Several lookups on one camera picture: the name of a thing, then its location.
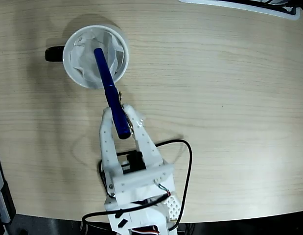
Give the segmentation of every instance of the mug handle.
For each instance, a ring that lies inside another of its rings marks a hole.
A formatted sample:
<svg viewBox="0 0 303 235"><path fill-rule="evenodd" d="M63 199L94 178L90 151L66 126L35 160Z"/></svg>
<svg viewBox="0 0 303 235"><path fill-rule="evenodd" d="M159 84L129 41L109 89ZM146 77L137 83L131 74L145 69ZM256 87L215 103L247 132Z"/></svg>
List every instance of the mug handle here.
<svg viewBox="0 0 303 235"><path fill-rule="evenodd" d="M64 46L49 47L45 50L45 60L49 62L62 62Z"/></svg>

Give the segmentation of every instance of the wood grain surface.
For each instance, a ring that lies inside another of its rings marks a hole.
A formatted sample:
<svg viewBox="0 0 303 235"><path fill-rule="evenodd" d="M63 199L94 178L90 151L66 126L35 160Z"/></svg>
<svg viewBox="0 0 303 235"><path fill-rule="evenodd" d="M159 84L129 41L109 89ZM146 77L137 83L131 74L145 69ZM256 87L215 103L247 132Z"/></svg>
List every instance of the wood grain surface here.
<svg viewBox="0 0 303 235"><path fill-rule="evenodd" d="M99 23L129 39L117 87L154 142L183 138L193 148L183 222L303 210L303 15L177 0L0 0L0 159L18 213L80 220L104 209L104 93L44 61L47 47ZM182 197L187 150L161 152Z"/></svg>

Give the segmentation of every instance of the blue pen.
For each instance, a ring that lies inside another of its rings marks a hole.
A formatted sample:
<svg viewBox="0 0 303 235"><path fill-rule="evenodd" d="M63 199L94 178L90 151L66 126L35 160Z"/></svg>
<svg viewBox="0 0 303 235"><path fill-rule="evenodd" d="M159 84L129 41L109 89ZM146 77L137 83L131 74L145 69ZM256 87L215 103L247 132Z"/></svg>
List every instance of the blue pen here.
<svg viewBox="0 0 303 235"><path fill-rule="evenodd" d="M114 85L107 61L101 48L96 48L93 52L100 72L104 93L106 95L108 105L112 111L112 117L117 130L117 135L122 140L127 139L131 136L131 131L125 112L119 102L117 88Z"/></svg>

